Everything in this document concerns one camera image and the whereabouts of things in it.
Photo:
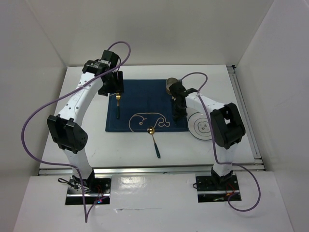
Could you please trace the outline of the gold fork green handle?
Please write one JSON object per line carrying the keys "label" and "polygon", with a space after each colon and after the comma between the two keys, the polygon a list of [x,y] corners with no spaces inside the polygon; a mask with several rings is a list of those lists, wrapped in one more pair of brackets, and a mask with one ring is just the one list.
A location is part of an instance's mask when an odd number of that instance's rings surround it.
{"label": "gold fork green handle", "polygon": [[116,118],[117,119],[120,118],[120,104],[119,104],[120,99],[121,99],[121,94],[120,93],[116,93],[116,100],[117,100]]}

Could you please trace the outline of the small metal cup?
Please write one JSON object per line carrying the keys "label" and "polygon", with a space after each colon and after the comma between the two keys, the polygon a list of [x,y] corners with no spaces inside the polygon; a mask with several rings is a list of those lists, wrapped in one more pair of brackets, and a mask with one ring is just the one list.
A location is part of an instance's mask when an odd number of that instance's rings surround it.
{"label": "small metal cup", "polygon": [[170,78],[168,78],[167,80],[166,80],[166,92],[169,94],[169,95],[171,95],[171,92],[170,92],[170,87],[173,85],[173,84],[175,84],[175,83],[177,83],[177,82],[179,82],[179,80],[178,79],[176,79],[176,78],[173,78],[173,77],[170,77]]}

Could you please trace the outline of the blue whale placemat cloth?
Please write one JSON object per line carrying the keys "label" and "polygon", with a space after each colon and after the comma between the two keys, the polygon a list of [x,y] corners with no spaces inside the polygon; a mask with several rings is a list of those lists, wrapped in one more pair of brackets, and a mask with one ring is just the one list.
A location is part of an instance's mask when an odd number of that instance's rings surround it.
{"label": "blue whale placemat cloth", "polygon": [[109,97],[105,131],[146,132],[150,126],[155,128],[155,132],[188,131],[186,117],[177,122],[172,119],[171,96],[166,92],[166,80],[125,80],[121,99],[117,101],[114,95]]}

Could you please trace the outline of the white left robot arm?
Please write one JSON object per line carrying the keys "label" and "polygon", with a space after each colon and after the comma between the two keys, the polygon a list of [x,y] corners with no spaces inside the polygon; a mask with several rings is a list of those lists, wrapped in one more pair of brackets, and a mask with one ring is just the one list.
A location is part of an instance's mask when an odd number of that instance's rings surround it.
{"label": "white left robot arm", "polygon": [[119,59],[114,52],[105,50],[100,59],[85,63],[77,92],[56,116],[50,115],[47,119],[54,143],[74,166],[73,180],[85,193],[95,188],[95,174],[85,152],[88,135],[82,129],[83,118],[96,94],[120,96],[124,92],[123,73],[116,68]]}

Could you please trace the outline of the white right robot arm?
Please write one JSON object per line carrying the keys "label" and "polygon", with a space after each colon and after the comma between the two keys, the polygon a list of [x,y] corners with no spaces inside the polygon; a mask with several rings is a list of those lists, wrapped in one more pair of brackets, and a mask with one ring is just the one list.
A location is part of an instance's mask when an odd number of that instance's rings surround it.
{"label": "white right robot arm", "polygon": [[172,84],[169,91],[175,122],[187,116],[187,108],[206,116],[215,158],[211,169],[211,185],[215,189],[222,189],[233,174],[232,162],[237,144],[246,133],[238,107],[232,102],[224,104],[214,101],[194,88],[185,89],[180,81]]}

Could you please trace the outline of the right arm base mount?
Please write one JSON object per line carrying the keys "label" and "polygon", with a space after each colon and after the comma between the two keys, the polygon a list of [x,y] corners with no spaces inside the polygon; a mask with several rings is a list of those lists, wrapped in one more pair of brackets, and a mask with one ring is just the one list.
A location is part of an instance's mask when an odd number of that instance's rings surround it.
{"label": "right arm base mount", "polygon": [[230,201],[241,201],[241,193],[238,179],[233,174],[223,183],[216,184],[215,179],[208,175],[196,175],[192,187],[197,191],[198,203],[217,203]]}

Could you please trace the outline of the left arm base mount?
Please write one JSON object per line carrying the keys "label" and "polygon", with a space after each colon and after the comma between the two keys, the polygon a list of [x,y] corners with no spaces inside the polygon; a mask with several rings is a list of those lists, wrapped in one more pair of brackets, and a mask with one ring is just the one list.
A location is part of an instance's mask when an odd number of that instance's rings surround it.
{"label": "left arm base mount", "polygon": [[[65,205],[83,204],[81,184],[74,181],[72,177],[69,180],[59,178],[58,182],[68,185]],[[94,185],[91,188],[84,186],[86,205],[92,205],[95,201],[100,205],[110,204],[111,182],[111,178],[98,178],[94,179]]]}

